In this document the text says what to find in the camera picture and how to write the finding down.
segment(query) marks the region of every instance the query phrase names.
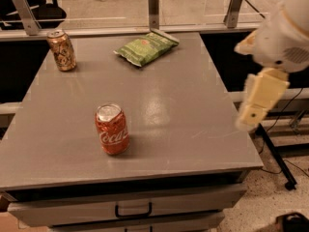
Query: coca-cola logo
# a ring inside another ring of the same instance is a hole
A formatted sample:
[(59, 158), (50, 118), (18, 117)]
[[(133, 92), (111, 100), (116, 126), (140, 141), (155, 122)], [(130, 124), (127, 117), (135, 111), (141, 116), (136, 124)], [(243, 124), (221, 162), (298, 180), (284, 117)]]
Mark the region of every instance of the coca-cola logo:
[(107, 131), (102, 132), (100, 135), (100, 140), (105, 145), (119, 144), (127, 137), (127, 127), (117, 134), (109, 135)]

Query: white robot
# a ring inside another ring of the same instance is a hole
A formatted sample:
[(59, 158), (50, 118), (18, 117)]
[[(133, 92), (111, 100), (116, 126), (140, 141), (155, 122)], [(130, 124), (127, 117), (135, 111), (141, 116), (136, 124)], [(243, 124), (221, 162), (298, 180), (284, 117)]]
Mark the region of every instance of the white robot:
[(257, 30), (237, 44), (235, 52), (252, 54), (263, 66), (245, 81), (236, 121), (238, 129), (252, 131), (289, 87), (289, 73), (309, 67), (309, 0), (280, 3)]

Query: table top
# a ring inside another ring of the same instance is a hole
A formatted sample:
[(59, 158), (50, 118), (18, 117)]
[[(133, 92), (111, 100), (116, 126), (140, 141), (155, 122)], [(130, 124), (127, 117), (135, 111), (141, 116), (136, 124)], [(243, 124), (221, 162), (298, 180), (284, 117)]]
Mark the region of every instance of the table top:
[[(143, 69), (113, 53), (137, 36), (73, 39), (71, 72), (49, 51), (0, 144), (0, 190), (262, 167), (199, 34), (173, 35), (180, 45)], [(123, 108), (130, 136), (114, 157), (94, 123), (107, 102)]]

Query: green snack bag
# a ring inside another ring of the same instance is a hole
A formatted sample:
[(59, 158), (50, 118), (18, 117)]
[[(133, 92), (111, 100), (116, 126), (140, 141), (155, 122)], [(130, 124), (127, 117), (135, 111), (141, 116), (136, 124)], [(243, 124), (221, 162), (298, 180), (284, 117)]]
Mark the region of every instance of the green snack bag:
[(133, 65), (143, 67), (180, 43), (175, 37), (160, 30), (151, 29), (151, 31), (146, 36), (127, 43), (114, 52), (126, 58)]

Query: black cable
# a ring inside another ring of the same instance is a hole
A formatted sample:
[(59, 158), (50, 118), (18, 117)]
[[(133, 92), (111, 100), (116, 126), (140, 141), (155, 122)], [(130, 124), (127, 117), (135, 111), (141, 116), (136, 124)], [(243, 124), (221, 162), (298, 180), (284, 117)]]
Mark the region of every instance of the black cable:
[(264, 171), (264, 172), (266, 172), (266, 173), (268, 173), (268, 174), (281, 174), (282, 173), (282, 170), (280, 170), (280, 172), (271, 172), (271, 171), (268, 171), (268, 170), (264, 170), (263, 168), (262, 169), (260, 169), (260, 170), (262, 170), (262, 171)]
[(287, 159), (284, 159), (284, 161), (286, 161), (286, 162), (288, 162), (289, 164), (293, 165), (294, 167), (298, 168), (298, 169), (299, 169), (301, 172), (303, 172), (307, 177), (309, 177), (309, 175), (308, 175), (303, 169), (301, 169), (299, 166), (297, 166), (297, 165), (291, 163), (291, 162), (290, 162), (289, 160), (287, 160)]
[[(280, 111), (280, 114), (278, 115), (276, 121), (273, 123), (273, 125), (272, 125), (270, 128), (267, 129), (267, 132), (269, 132), (269, 131), (277, 124), (278, 120), (279, 120), (279, 119), (281, 118), (281, 116), (282, 116), (281, 113), (289, 106), (289, 104), (291, 104), (291, 102), (292, 102), (296, 97), (298, 97), (298, 96), (300, 95), (300, 93), (301, 93), (302, 91), (303, 91), (303, 88), (301, 88), (300, 91), (298, 92), (298, 94), (295, 95), (293, 98), (291, 98), (291, 99), (289, 100), (289, 102), (282, 108), (282, 110)], [(260, 155), (260, 154), (262, 153), (262, 151), (264, 150), (264, 146), (265, 146), (265, 141), (263, 140), (262, 150), (259, 152), (259, 155)]]
[(244, 1), (246, 1), (247, 4), (250, 5), (251, 8), (252, 8), (253, 10), (255, 10), (257, 13), (259, 13), (259, 15), (260, 15), (262, 18), (266, 18), (266, 17), (265, 17), (253, 4), (251, 4), (248, 0), (244, 0)]

